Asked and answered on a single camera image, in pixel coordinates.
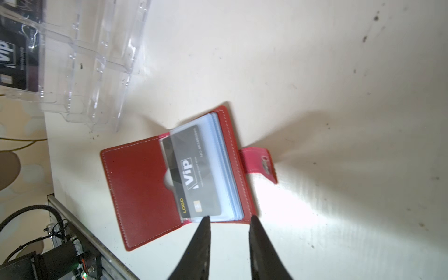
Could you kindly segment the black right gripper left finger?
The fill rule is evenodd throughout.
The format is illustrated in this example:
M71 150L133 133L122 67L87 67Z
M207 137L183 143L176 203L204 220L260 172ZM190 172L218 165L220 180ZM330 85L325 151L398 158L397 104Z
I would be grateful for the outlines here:
M211 221L203 217L169 280L208 280L210 274Z

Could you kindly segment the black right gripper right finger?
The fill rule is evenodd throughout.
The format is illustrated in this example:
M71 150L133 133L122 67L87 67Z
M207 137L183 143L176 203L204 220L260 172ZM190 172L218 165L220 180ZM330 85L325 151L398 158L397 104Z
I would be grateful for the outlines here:
M248 234L253 280L291 280L259 217L253 215Z

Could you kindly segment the red leather card holder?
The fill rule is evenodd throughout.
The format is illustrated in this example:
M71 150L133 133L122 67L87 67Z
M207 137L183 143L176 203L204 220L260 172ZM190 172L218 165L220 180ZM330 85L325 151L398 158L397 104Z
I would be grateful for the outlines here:
M274 184L278 182L268 149L239 149L231 116L226 106L213 110L224 133L224 142L242 200L243 218L249 224L257 214L246 176L259 173ZM186 225L181 220L172 191L163 183L166 168L160 141L168 133L127 143L100 152L115 214L126 251L130 252Z

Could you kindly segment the clear plastic organizer box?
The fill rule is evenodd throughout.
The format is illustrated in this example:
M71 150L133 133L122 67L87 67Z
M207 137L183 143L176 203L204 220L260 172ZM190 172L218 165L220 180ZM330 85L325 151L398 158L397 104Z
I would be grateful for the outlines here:
M117 131L150 2L43 2L39 90L1 85L1 94L93 131Z

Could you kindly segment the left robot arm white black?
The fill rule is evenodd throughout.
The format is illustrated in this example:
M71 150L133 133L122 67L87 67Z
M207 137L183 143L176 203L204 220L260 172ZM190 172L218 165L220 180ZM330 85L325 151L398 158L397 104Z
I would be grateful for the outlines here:
M51 234L59 238L70 229L62 244L44 253L31 252L1 264L2 280L135 280L137 277L115 259L107 260L85 234L62 220L63 228ZM199 224L191 242L171 273L170 280L207 280L210 270L210 219Z

